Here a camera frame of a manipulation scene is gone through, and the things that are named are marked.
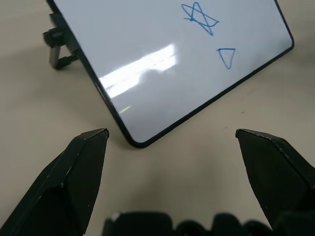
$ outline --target whiteboard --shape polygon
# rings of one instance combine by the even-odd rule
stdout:
[[[137,147],[293,48],[274,0],[54,2]]]

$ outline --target blue star drawing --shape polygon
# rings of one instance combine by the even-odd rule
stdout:
[[[219,21],[217,21],[216,19],[206,15],[203,13],[199,3],[197,3],[196,1],[193,3],[192,6],[186,5],[186,4],[182,4],[182,9],[186,12],[186,14],[189,16],[189,18],[184,18],[186,20],[190,20],[193,22],[196,22],[197,24],[199,24],[205,31],[207,31],[207,33],[211,36],[213,36],[213,32],[211,30],[211,27],[215,26],[217,23],[219,23]],[[203,22],[198,21],[195,18],[195,14],[199,14],[199,16],[201,15],[203,18]]]
[[[219,48],[217,49],[225,67],[229,70],[232,67],[235,48]]]

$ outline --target black plastic part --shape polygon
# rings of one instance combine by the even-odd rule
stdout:
[[[51,47],[61,47],[64,45],[63,33],[56,27],[43,34],[45,43]]]
[[[176,236],[208,236],[207,232],[199,223],[188,220],[179,224],[176,228]]]
[[[284,139],[239,129],[253,192],[272,228],[285,211],[315,210],[315,169]]]
[[[287,212],[281,215],[274,228],[275,236],[314,236],[315,212]]]
[[[211,236],[248,236],[248,232],[240,224],[240,222],[235,216],[228,213],[222,213],[215,216],[210,235]]]
[[[99,190],[107,129],[83,133],[37,177],[0,236],[82,236]]]
[[[244,224],[244,228],[251,236],[272,236],[273,232],[271,229],[258,222],[258,221],[249,221],[246,224]]]
[[[277,0],[275,0],[275,3],[277,5],[277,8],[279,10],[279,13],[283,19],[283,22],[285,24],[285,27],[291,37],[292,40],[292,45],[290,48],[288,48],[287,50],[285,50],[283,53],[279,54],[278,56],[276,56],[275,58],[273,58],[272,60],[270,60],[269,62],[267,62],[266,64],[262,65],[260,68],[254,70],[252,73],[250,73],[249,75],[247,75],[246,77],[244,77],[243,79],[241,79],[240,81],[236,82],[235,84],[233,84],[232,86],[230,86],[229,88],[227,88],[226,90],[224,90],[223,92],[219,93],[217,96],[213,97],[212,99],[210,99],[209,101],[207,101],[206,103],[204,103],[203,105],[201,105],[200,107],[196,108],[195,110],[193,110],[192,112],[190,112],[189,114],[187,114],[186,116],[182,117],[181,119],[179,119],[178,121],[176,121],[175,123],[173,123],[171,126],[169,126],[168,128],[166,128],[165,130],[162,130],[161,132],[159,132],[158,134],[156,134],[155,136],[153,136],[152,138],[150,138],[149,140],[139,143],[136,142],[130,135],[129,131],[127,130],[127,128],[125,127],[122,119],[119,116],[119,113],[116,111],[114,105],[111,102],[110,97],[107,95],[106,91],[104,90],[102,84],[100,83],[98,77],[96,76],[94,70],[92,69],[88,59],[86,58],[84,52],[82,51],[82,49],[79,47],[79,44],[77,43],[73,33],[71,32],[69,26],[67,25],[67,23],[65,22],[65,20],[62,17],[62,14],[60,13],[58,7],[56,6],[54,0],[47,0],[48,5],[50,6],[50,8],[52,9],[52,11],[54,12],[54,14],[52,14],[52,16],[54,16],[54,18],[52,18],[53,22],[55,25],[57,25],[59,27],[59,24],[61,24],[62,28],[63,28],[63,33],[68,34],[66,38],[70,38],[71,40],[69,42],[65,42],[66,46],[68,48],[71,48],[72,45],[77,45],[77,49],[74,52],[74,54],[79,58],[79,60],[82,62],[83,66],[85,67],[88,75],[90,76],[90,78],[92,79],[92,81],[94,82],[97,90],[99,91],[100,95],[102,96],[105,104],[107,105],[109,111],[111,112],[112,116],[114,117],[117,125],[119,126],[120,130],[122,131],[124,137],[126,138],[126,140],[134,147],[136,148],[145,148],[149,145],[151,145],[152,143],[154,143],[156,140],[160,139],[161,137],[163,137],[165,134],[169,133],[170,131],[172,131],[173,129],[175,129],[177,126],[179,126],[180,124],[182,124],[183,122],[185,122],[186,120],[188,120],[189,118],[191,118],[192,116],[196,115],[198,112],[202,111],[204,108],[206,108],[207,106],[209,106],[211,103],[213,103],[214,101],[218,100],[220,97],[222,97],[223,95],[225,95],[226,93],[228,93],[229,91],[231,91],[232,89],[234,89],[235,87],[237,87],[238,85],[240,85],[241,83],[243,83],[244,81],[246,81],[247,79],[249,79],[250,77],[252,77],[254,74],[258,73],[260,70],[264,69],[265,67],[267,67],[268,65],[270,65],[271,63],[273,63],[274,61],[276,61],[277,59],[279,59],[280,57],[282,57],[283,55],[285,55],[286,53],[288,53],[289,51],[291,51],[294,48],[294,39],[292,36],[292,33],[286,23],[286,20],[283,16],[283,13],[281,12],[281,9],[279,7],[279,4],[277,2]]]
[[[67,32],[65,21],[60,14],[50,14],[50,17],[53,24],[58,26],[45,32],[43,37],[46,44],[51,48],[49,63],[54,69],[59,70],[78,60],[78,57],[74,54],[75,50],[78,48],[78,44],[74,37]],[[67,45],[72,55],[59,58],[60,47],[64,45]]]
[[[174,236],[171,218],[160,212],[131,212],[105,222],[103,236]]]

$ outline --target black metal stand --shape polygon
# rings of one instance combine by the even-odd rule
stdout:
[[[60,49],[65,45],[65,41],[62,31],[59,30],[58,27],[48,30],[43,34],[43,36],[44,41],[50,47],[49,63],[54,69],[62,69],[78,60],[78,57],[74,54],[68,57],[59,58]]]

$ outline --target whiteboard stand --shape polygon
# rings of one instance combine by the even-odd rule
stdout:
[[[294,47],[277,0],[164,1],[47,0],[55,26],[44,33],[51,66],[79,59],[136,148]],[[122,30],[126,22],[132,28]],[[71,55],[60,59],[62,46]]]
[[[65,33],[63,33],[63,30],[61,30],[63,28],[62,26],[62,18],[60,18],[60,20],[58,21],[58,19],[54,20],[54,17],[57,17],[56,14],[51,14],[51,19],[52,22],[55,23],[55,25],[57,24],[57,22],[59,22],[59,27],[55,27],[53,29],[48,30],[47,32],[45,32],[43,34],[44,36],[44,41],[46,42],[46,44],[50,47],[50,56],[49,56],[49,63],[50,65],[56,69],[62,69],[67,65],[70,65],[72,62],[78,60],[78,57],[74,54],[74,50],[70,51],[72,53],[72,55],[68,56],[68,57],[63,57],[63,58],[59,58],[60,56],[60,49],[62,46],[64,46],[66,44],[66,39],[67,39],[67,46],[68,48],[75,48],[74,46],[74,41],[72,41],[73,43],[71,43],[70,38],[66,38]]]

